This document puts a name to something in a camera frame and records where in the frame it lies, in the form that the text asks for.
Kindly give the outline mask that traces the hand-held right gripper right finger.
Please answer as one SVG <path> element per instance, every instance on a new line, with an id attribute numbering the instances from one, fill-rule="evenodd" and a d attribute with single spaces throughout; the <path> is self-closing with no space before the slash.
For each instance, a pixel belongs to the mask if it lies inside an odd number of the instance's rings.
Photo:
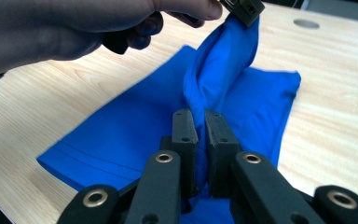
<path id="1" fill-rule="evenodd" d="M 208 186 L 213 198 L 230 197 L 230 164 L 241 146 L 219 113 L 206 110 L 207 154 L 209 163 Z"/>

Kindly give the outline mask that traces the blue t-shirt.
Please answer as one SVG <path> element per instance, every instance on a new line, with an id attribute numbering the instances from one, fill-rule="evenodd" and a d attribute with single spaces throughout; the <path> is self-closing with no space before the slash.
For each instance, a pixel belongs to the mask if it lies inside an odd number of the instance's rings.
<path id="1" fill-rule="evenodd" d="M 172 132 L 172 115 L 192 112 L 199 143 L 197 196 L 181 224 L 234 224 L 225 199 L 206 189 L 208 158 L 205 110 L 224 116 L 241 146 L 276 164 L 282 134 L 300 86 L 298 72 L 251 66 L 258 27 L 229 16 L 198 49 L 182 47 L 154 73 L 103 106 L 38 157 L 39 164 L 70 187 L 94 184 L 123 189 L 141 176 L 161 137 Z"/>

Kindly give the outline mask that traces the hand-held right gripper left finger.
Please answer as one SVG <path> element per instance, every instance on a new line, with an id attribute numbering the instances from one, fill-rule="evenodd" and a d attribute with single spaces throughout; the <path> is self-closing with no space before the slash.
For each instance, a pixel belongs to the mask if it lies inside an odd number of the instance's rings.
<path id="1" fill-rule="evenodd" d="M 189 108 L 183 108 L 172 115 L 172 150 L 181 159 L 181 194 L 184 199 L 193 197 L 196 187 L 196 151 L 198 135 Z"/>

